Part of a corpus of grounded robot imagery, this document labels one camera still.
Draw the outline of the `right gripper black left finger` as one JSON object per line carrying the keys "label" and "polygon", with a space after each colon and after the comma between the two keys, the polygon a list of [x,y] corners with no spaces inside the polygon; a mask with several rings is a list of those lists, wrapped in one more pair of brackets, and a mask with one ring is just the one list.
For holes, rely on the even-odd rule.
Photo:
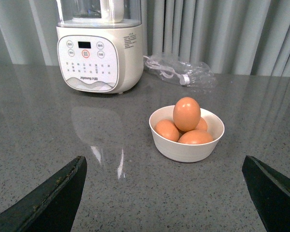
{"label": "right gripper black left finger", "polygon": [[69,232],[81,201],[87,160],[78,156],[0,213],[0,232]]}

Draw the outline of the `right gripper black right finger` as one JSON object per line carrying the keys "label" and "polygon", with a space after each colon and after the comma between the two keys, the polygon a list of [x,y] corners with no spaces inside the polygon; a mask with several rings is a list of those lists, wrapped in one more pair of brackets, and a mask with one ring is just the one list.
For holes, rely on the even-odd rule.
{"label": "right gripper black right finger", "polygon": [[290,232],[290,178],[253,156],[242,173],[254,206],[268,232]]}

